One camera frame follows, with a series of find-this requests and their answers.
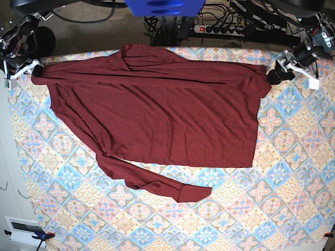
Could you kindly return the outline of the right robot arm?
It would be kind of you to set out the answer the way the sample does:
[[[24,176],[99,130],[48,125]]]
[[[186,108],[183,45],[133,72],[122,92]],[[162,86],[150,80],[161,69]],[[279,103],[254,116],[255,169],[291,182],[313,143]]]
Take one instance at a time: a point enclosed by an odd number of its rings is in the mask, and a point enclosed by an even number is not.
[[[55,47],[52,30],[39,23],[52,16],[74,22],[55,12],[72,1],[1,1],[1,71],[3,87],[12,90],[23,74],[38,76],[41,59]]]

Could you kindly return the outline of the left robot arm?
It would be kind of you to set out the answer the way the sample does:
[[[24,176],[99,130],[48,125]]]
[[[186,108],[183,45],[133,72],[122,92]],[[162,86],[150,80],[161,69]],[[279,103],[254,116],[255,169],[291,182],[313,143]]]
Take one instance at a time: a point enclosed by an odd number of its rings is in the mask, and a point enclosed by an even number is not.
[[[328,21],[321,11],[325,1],[260,1],[265,9],[271,7],[272,12],[286,22],[302,28],[305,40],[293,48],[285,50],[276,60],[275,68],[270,70],[267,81],[278,85],[282,81],[293,80],[294,72],[305,75],[309,88],[319,90],[320,78],[318,68],[312,65],[318,59],[330,59],[334,49],[334,24]]]

